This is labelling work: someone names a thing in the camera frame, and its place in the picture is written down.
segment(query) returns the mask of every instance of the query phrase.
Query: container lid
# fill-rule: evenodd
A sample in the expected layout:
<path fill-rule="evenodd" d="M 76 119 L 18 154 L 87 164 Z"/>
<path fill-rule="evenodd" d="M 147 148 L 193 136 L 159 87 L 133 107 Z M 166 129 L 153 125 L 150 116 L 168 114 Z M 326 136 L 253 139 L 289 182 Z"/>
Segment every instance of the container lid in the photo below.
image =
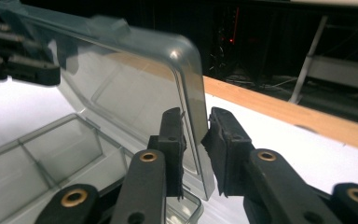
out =
<path fill-rule="evenodd" d="M 78 115 L 127 149 L 145 149 L 149 136 L 158 134 L 162 113 L 179 106 L 187 141 L 184 188 L 210 197 L 213 172 L 200 143 L 207 132 L 200 56 L 187 39 L 18 0 L 1 1 L 0 16 L 15 33 L 41 45 L 43 51 L 28 50 L 33 57 L 61 67 L 59 89 Z"/>

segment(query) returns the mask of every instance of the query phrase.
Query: clear plastic lid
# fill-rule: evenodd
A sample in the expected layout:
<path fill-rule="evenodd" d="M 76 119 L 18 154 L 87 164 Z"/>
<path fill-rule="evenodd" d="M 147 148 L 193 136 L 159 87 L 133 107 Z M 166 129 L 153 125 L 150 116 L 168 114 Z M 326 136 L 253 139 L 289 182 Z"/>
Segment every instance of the clear plastic lid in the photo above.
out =
<path fill-rule="evenodd" d="M 0 16 L 19 35 L 40 44 L 62 68 L 59 89 L 79 117 L 132 152 L 146 148 L 162 113 L 179 106 L 187 141 L 184 188 L 208 199 L 213 172 L 200 143 L 207 132 L 205 96 L 196 48 L 184 37 L 0 2 Z"/>

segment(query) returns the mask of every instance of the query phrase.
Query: plastic box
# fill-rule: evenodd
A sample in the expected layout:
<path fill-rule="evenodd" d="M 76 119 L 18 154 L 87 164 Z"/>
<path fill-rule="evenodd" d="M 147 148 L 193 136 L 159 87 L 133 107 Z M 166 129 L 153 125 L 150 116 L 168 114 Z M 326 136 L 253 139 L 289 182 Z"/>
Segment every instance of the plastic box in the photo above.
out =
<path fill-rule="evenodd" d="M 162 113 L 177 106 L 185 112 L 185 198 L 167 198 L 167 223 L 197 222 L 200 199 L 210 197 L 214 182 L 200 143 L 207 118 L 195 47 L 124 20 L 85 19 L 15 0 L 0 2 L 0 16 L 43 47 L 45 55 L 34 57 L 60 65 L 58 88 L 76 111 L 0 147 L 0 222 L 33 223 L 68 185 L 101 190 L 119 183 L 131 155 L 158 134 Z"/>

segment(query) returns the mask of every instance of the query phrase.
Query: wooden edge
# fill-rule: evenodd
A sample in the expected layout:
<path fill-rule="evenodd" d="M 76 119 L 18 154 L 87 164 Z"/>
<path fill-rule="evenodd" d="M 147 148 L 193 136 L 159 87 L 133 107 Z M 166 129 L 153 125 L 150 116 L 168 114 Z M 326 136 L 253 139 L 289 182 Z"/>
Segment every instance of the wooden edge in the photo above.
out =
<path fill-rule="evenodd" d="M 261 114 L 301 126 L 344 144 L 358 147 L 358 123 L 294 105 L 210 77 L 204 77 L 205 92 Z"/>

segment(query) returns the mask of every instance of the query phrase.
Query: wooden strip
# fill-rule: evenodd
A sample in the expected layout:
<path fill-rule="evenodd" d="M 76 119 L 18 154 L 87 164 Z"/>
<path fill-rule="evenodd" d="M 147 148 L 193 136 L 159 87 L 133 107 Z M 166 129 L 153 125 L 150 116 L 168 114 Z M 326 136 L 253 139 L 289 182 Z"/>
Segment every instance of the wooden strip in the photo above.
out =
<path fill-rule="evenodd" d="M 358 147 L 358 123 L 294 105 L 210 77 L 204 77 L 205 92 L 256 112 L 306 127 L 323 136 Z"/>

